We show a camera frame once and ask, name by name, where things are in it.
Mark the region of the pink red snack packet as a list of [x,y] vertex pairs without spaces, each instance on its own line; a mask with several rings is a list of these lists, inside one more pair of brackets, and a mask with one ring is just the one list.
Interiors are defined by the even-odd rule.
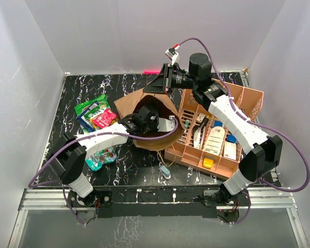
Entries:
[[99,128],[109,127],[118,116],[109,108],[106,108],[103,113],[91,119],[91,122]]

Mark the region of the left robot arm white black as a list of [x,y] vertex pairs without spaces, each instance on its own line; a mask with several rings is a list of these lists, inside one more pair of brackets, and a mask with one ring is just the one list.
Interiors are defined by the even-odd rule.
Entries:
[[93,206],[97,191],[83,174],[85,159],[101,150],[126,143],[129,135],[158,131],[158,125],[159,113],[149,105],[98,131],[80,136],[65,134],[52,149],[49,167],[63,185],[77,194],[79,204]]

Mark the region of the brown paper bag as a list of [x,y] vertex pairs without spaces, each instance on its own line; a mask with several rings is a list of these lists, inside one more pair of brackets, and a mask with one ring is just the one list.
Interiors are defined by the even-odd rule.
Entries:
[[151,94],[139,89],[114,101],[120,121],[134,139],[137,148],[164,150],[183,135],[184,127],[176,107],[166,94]]

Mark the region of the dark green snack packet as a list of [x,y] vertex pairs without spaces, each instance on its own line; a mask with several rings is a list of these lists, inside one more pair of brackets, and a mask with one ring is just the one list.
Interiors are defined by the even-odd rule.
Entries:
[[118,116],[107,104],[95,101],[81,114],[81,120],[88,132],[94,132],[116,123]]

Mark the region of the teal snack packet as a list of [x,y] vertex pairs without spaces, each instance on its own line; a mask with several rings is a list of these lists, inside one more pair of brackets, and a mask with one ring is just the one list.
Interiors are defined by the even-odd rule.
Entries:
[[113,163],[116,159],[116,147],[114,146],[96,152],[86,158],[85,162],[92,171],[98,171],[104,164]]

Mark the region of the blue chips bag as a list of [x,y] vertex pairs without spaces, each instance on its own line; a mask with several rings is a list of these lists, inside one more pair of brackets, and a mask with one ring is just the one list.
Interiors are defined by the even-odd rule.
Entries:
[[85,107],[83,111],[78,115],[77,121],[85,128],[88,132],[94,132],[95,129],[91,126],[91,123],[86,119],[86,114],[98,106],[98,101],[92,102],[89,106]]

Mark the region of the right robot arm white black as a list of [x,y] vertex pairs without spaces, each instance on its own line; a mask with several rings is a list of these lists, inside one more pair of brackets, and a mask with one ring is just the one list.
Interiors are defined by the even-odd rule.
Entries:
[[174,88],[191,89],[196,102],[214,115],[237,139],[245,153],[239,168],[220,185],[212,195],[202,195],[200,200],[232,205],[239,193],[280,162],[283,142],[277,135],[250,124],[246,116],[232,102],[228,90],[211,78],[212,63],[204,53],[194,53],[189,58],[189,70],[178,64],[164,63],[159,75],[143,91],[149,94],[168,94]]

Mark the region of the green cassava chips bag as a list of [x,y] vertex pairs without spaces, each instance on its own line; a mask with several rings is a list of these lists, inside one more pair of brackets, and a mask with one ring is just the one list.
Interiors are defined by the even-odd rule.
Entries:
[[83,111],[85,111],[90,105],[92,105],[95,101],[97,101],[100,106],[105,106],[106,108],[110,108],[110,105],[107,101],[106,95],[100,95],[92,100],[88,100],[86,102],[80,103],[74,107],[74,110],[78,115],[80,115]]

